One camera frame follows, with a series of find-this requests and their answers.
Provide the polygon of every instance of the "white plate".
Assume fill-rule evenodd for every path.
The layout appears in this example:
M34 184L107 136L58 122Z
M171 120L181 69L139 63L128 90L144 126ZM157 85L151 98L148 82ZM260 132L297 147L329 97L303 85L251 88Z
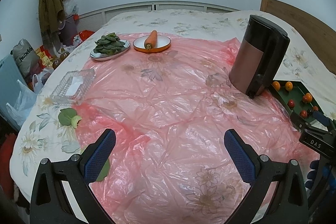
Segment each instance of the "white plate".
M144 37L139 37L136 40L134 40L133 46L137 51L146 52L146 53L155 53L155 52L164 51L165 49L170 47L170 38L164 35L158 35L156 47L150 50L147 50L144 45L147 37L149 37L149 35L145 35Z
M97 61L106 61L106 60L117 58L118 56L127 52L127 50L129 49L129 47L131 45L128 40L120 40L120 41L125 42L125 45L124 45L125 49L122 52L114 54L114 55L107 55L107 54L102 54L100 52L94 53L93 50L92 50L90 52L90 57L94 60L97 60Z

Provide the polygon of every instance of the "green tray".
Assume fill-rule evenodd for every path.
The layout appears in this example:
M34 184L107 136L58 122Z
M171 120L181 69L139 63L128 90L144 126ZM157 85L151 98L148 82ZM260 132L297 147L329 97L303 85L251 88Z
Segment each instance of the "green tray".
M278 99L278 101L284 106L284 108L286 109L286 111L288 112L289 115L292 114L292 111L294 111L297 114L300 114L300 112L302 110L308 110L309 108L313 108L313 106L317 106L319 108L319 112L321 112L322 114L324 114L323 110L321 109L321 107L319 106L319 104L317 103L317 101L313 96L313 100L311 103L306 103L304 104L302 102L302 96L305 95L307 92L309 92L309 90L305 87L305 85L301 82L301 81L291 81L293 84L293 89L288 92L285 89L285 84L288 81L284 81L284 80L274 80L274 81L278 81L280 84L280 90L276 91L276 89L270 85L268 87L269 91L271 92L271 94ZM288 101L292 99L295 102L295 107L293 109L290 109L287 105ZM306 122L313 124L316 122L316 119L313 116L308 116L305 119Z

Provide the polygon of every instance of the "clear plastic container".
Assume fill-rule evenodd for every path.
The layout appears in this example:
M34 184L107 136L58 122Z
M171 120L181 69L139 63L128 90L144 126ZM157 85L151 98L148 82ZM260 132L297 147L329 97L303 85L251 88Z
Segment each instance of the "clear plastic container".
M52 92L51 99L53 103L66 106L80 105L83 102L86 92L92 85L95 76L94 69L69 71ZM74 86L76 86L76 84L73 83L74 78L75 80L82 79L83 83L79 85L76 91L68 94L69 88L72 86L71 89L73 89Z

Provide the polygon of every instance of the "black kettle lid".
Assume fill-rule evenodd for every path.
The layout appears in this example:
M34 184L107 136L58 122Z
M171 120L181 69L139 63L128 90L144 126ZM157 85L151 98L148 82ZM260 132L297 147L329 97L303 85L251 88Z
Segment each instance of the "black kettle lid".
M250 15L244 39L260 51L264 51L269 38L289 43L288 33L274 22L257 15Z

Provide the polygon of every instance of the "plastic tray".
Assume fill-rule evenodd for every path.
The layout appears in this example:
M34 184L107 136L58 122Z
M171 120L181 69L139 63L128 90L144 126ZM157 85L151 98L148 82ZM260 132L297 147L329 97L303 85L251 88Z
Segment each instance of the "plastic tray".
M66 93L71 86L73 77L82 76L83 84L81 84L74 95L66 96ZM55 90L51 94L51 99L53 103L56 105L80 105L83 102L84 96L89 90L92 82L95 78L95 70L87 69L87 70L75 70L69 71L62 78L59 85L55 88Z
M284 81L284 80L274 80L274 81L279 82L280 90L276 91L276 89L272 85L270 85L268 89L271 92L271 94L275 98L277 98L278 101L284 106L284 108L286 109L289 115L292 114L292 111L294 111L297 114L300 114L302 110L308 110L309 108L312 109L313 106L317 106L319 108L319 112L324 114L323 110L321 109L317 101L315 100L313 94L312 94L313 100L311 103L305 104L302 102L302 96L305 95L307 92L309 92L309 90L305 87L305 85L301 81L291 81L293 84L293 89L290 92L288 92L285 89L285 84L288 81ZM295 102L295 107L293 109L290 109L287 105L290 99L294 100ZM308 116L305 119L305 121L309 122L310 124L313 124L316 122L316 119L313 116Z

